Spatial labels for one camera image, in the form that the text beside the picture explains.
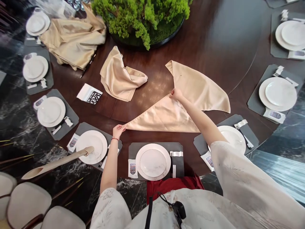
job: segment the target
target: potted plant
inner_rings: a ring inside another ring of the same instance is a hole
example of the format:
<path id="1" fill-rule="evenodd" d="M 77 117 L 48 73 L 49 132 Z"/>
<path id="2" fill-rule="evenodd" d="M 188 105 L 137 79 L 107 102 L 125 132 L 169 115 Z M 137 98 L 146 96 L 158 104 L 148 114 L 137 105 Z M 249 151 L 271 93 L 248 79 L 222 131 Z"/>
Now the potted plant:
<path id="1" fill-rule="evenodd" d="M 125 46 L 149 50 L 168 42 L 190 15 L 193 0 L 94 0 L 113 39 Z"/>

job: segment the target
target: hand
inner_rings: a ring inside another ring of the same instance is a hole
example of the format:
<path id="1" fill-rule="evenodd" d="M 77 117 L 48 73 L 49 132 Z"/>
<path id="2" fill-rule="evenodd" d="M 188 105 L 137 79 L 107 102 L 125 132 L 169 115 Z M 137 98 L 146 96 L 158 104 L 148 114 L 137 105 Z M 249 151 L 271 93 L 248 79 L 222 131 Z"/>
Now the hand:
<path id="1" fill-rule="evenodd" d="M 113 137 L 120 139 L 121 134 L 126 130 L 126 125 L 117 125 L 113 128 Z"/>
<path id="2" fill-rule="evenodd" d="M 180 101 L 182 98 L 184 98 L 182 92 L 178 88 L 174 88 L 172 90 L 171 94 L 169 95 L 169 97 L 173 98 L 173 99 L 176 99 L 178 101 Z"/>

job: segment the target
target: white chair cushion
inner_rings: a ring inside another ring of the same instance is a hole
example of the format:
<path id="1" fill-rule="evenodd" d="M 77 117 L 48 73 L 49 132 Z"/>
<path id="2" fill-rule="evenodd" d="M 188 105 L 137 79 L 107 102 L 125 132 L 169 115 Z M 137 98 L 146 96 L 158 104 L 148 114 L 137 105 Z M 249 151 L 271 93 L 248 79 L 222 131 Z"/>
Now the white chair cushion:
<path id="1" fill-rule="evenodd" d="M 71 211 L 55 206 L 46 214 L 41 229 L 86 229 L 85 223 Z"/>
<path id="2" fill-rule="evenodd" d="M 4 220 L 6 218 L 6 209 L 9 205 L 9 201 L 10 197 L 3 197 L 0 199 L 0 220 Z"/>
<path id="3" fill-rule="evenodd" d="M 45 215 L 52 197 L 43 188 L 29 183 L 21 183 L 13 190 L 8 206 L 7 219 L 14 229 L 21 229 L 34 217 Z"/>
<path id="4" fill-rule="evenodd" d="M 0 172 L 0 197 L 10 194 L 16 187 L 17 181 L 9 174 Z"/>

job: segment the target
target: white lace dress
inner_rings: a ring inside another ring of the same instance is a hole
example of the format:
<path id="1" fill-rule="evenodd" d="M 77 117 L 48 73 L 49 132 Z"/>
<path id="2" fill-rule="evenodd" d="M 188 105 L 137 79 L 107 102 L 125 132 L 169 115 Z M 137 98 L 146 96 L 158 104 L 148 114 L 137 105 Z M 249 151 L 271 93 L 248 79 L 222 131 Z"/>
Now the white lace dress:
<path id="1" fill-rule="evenodd" d="M 227 142 L 214 142 L 211 152 L 223 196 L 186 188 L 165 194 L 169 202 L 184 205 L 182 228 L 305 228 L 305 209 L 265 172 Z M 109 188 L 99 197 L 90 228 L 144 229 L 147 211 L 148 206 L 131 220 L 121 194 Z M 150 228 L 179 228 L 160 197 L 153 202 Z"/>

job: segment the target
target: red fabric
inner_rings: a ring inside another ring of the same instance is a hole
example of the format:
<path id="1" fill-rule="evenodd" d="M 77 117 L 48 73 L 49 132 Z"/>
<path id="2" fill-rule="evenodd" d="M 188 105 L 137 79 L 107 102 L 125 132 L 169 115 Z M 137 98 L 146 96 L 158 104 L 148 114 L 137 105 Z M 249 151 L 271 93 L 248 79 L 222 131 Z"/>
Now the red fabric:
<path id="1" fill-rule="evenodd" d="M 159 181 L 147 181 L 147 205 L 149 204 L 149 198 L 156 192 L 165 194 L 172 190 L 178 190 L 182 188 L 188 189 L 204 189 L 198 176 L 195 177 L 180 177 L 170 178 L 167 180 Z M 157 199 L 158 195 L 153 196 L 153 200 Z"/>

